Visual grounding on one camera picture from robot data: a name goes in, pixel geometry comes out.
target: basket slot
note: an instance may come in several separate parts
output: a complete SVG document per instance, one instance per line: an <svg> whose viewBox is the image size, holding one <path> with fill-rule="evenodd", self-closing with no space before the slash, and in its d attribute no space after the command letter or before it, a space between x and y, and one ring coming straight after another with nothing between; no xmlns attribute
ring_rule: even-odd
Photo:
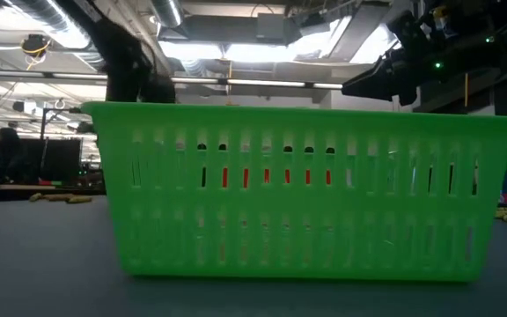
<svg viewBox="0 0 507 317"><path fill-rule="evenodd" d="M311 146L305 147L305 185L311 184L311 168L314 164L314 148Z"/></svg>
<svg viewBox="0 0 507 317"><path fill-rule="evenodd" d="M472 226L468 226L467 228L467 248L465 250L465 261L466 262L472 262L472 256L474 254L473 250L473 244L474 244L474 229Z"/></svg>
<svg viewBox="0 0 507 317"><path fill-rule="evenodd" d="M455 192L455 163L449 165L449 195L453 195Z"/></svg>
<svg viewBox="0 0 507 317"><path fill-rule="evenodd" d="M474 158L473 189L471 195L475 196L478 194L478 186L479 186L479 159Z"/></svg>
<svg viewBox="0 0 507 317"><path fill-rule="evenodd" d="M395 191L396 184L396 165L399 153L396 148L391 145L386 157L386 192L387 194L393 194Z"/></svg>
<svg viewBox="0 0 507 317"><path fill-rule="evenodd" d="M207 186L207 167L201 169L201 187Z"/></svg>
<svg viewBox="0 0 507 317"><path fill-rule="evenodd" d="M311 221L308 218L305 218L305 221L303 223L304 226L304 232L303 232L303 262L302 265L305 268L308 268L312 264L312 256L313 256L313 232L312 232L312 225Z"/></svg>
<svg viewBox="0 0 507 317"><path fill-rule="evenodd" d="M222 169L222 188L228 187L228 167Z"/></svg>
<svg viewBox="0 0 507 317"><path fill-rule="evenodd" d="M348 186L348 188L353 188L353 172L351 168L347 168L345 170L345 183Z"/></svg>
<svg viewBox="0 0 507 317"><path fill-rule="evenodd" d="M416 178L417 171L417 157L415 151L410 152L410 194L415 195L416 192Z"/></svg>
<svg viewBox="0 0 507 317"><path fill-rule="evenodd" d="M139 142L132 143L132 186L140 187L142 185L142 174L140 171L140 148L141 144Z"/></svg>
<svg viewBox="0 0 507 317"><path fill-rule="evenodd" d="M377 192L378 176L378 143L375 139L369 141L367 145L367 193Z"/></svg>
<svg viewBox="0 0 507 317"><path fill-rule="evenodd" d="M437 192L437 154L431 153L430 155L430 168L428 170L428 194L434 195Z"/></svg>
<svg viewBox="0 0 507 317"><path fill-rule="evenodd" d="M326 187L326 138L323 132L316 133L314 136L314 154L313 154L312 184L317 189Z"/></svg>
<svg viewBox="0 0 507 317"><path fill-rule="evenodd" d="M332 169L334 168L335 148L326 148L326 185L332 185Z"/></svg>
<svg viewBox="0 0 507 317"><path fill-rule="evenodd" d="M379 135L377 152L377 167L375 168L375 189L379 195L385 195L387 192L387 178L388 173L388 137Z"/></svg>
<svg viewBox="0 0 507 317"><path fill-rule="evenodd" d="M247 183L249 182L249 170L244 168L244 188L247 188Z"/></svg>

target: cable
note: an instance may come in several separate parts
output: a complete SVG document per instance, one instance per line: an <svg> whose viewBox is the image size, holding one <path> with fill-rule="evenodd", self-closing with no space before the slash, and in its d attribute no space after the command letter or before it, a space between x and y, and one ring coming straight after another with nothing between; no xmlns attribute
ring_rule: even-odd
<svg viewBox="0 0 507 317"><path fill-rule="evenodd" d="M263 5L264 7L268 8L272 14L275 14L275 12L273 11L273 9L271 9L270 6L266 5L266 4L256 4L253 8L252 8L252 12L250 13L250 18L254 16L254 11L255 9L257 9L257 7L259 7L260 5Z"/></svg>
<svg viewBox="0 0 507 317"><path fill-rule="evenodd" d="M38 57L40 55L40 53L42 52L44 48L40 49L39 52L37 53L36 57ZM34 65L36 64L39 64L39 63L42 63L44 62L45 59L41 59L39 60L38 62L36 62L36 60L33 58L33 60L28 64L28 66L26 67L26 70L30 70ZM0 103L5 100L5 97L10 97L11 94L10 92L12 93L15 89L15 87L17 86L18 84L18 81L16 81L13 85L11 85L11 87L9 87L9 89L7 90L7 92L5 92L1 97L0 97Z"/></svg>
<svg viewBox="0 0 507 317"><path fill-rule="evenodd" d="M146 41L141 40L140 42L142 44L144 44L144 46L147 47L150 50L152 68L154 69L154 73L158 74L159 73L159 71L158 71L158 61L156 61L156 56L154 55L154 49Z"/></svg>
<svg viewBox="0 0 507 317"><path fill-rule="evenodd" d="M2 100L5 99L5 97L7 97L7 95L9 94L9 92L11 92L13 89L15 89L15 86L18 84L18 82L15 82L15 84L11 85L11 87L9 87L9 89L7 90L7 92L5 92L1 97L0 97L0 102Z"/></svg>

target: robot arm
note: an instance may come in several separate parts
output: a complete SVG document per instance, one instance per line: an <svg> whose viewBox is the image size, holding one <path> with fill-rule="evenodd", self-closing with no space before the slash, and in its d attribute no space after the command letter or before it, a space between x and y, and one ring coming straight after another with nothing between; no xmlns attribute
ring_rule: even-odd
<svg viewBox="0 0 507 317"><path fill-rule="evenodd" d="M106 63L107 101L175 102L169 77L158 74L156 61L142 42L111 21L91 0L55 0L85 29Z"/></svg>
<svg viewBox="0 0 507 317"><path fill-rule="evenodd" d="M402 12L387 24L401 49L390 49L371 70L343 84L344 95L409 105L415 88L481 68L507 73L507 1L434 0L416 19ZM426 34L423 25L430 29Z"/></svg>

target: basket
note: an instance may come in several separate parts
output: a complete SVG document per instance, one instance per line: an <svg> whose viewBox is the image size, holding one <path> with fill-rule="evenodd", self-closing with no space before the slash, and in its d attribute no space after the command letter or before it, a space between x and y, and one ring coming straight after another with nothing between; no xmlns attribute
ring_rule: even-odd
<svg viewBox="0 0 507 317"><path fill-rule="evenodd" d="M507 117L91 102L131 275L469 281Z"/></svg>

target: table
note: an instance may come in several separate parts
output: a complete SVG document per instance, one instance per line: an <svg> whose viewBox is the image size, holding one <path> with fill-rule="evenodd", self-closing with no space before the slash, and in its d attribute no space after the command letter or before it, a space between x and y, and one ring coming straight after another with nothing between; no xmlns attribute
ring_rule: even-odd
<svg viewBox="0 0 507 317"><path fill-rule="evenodd" d="M507 224L471 284L133 278L117 262L107 200L0 203L4 316L503 316Z"/></svg>
<svg viewBox="0 0 507 317"><path fill-rule="evenodd" d="M41 185L0 185L0 202L27 200L31 195L41 194L75 194L75 195L104 195L102 188L41 186Z"/></svg>

